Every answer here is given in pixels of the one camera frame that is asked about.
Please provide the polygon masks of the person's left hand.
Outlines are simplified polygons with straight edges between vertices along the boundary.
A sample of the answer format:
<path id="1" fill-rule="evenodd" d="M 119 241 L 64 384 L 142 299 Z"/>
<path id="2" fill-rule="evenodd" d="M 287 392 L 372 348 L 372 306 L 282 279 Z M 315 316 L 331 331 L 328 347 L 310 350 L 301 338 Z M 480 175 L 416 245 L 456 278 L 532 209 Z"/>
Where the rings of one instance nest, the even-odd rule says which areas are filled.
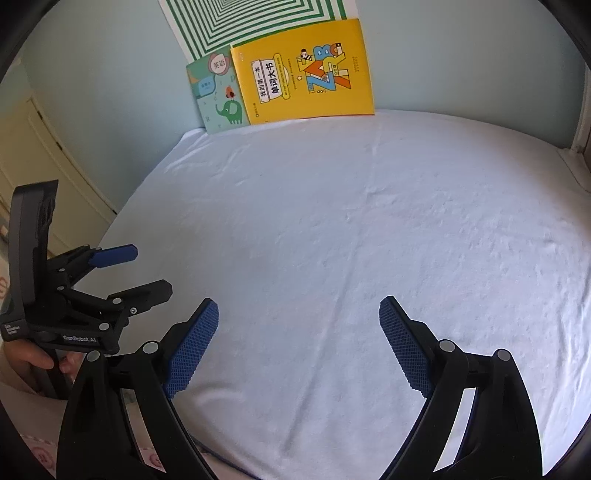
<path id="1" fill-rule="evenodd" d="M 15 340 L 3 343 L 1 347 L 8 364 L 18 377 L 32 389 L 37 389 L 37 381 L 33 368 L 51 370 L 54 367 L 52 358 L 41 348 L 27 340 Z M 59 369 L 70 382 L 74 382 L 84 355 L 79 352 L 67 352 L 59 361 Z"/>

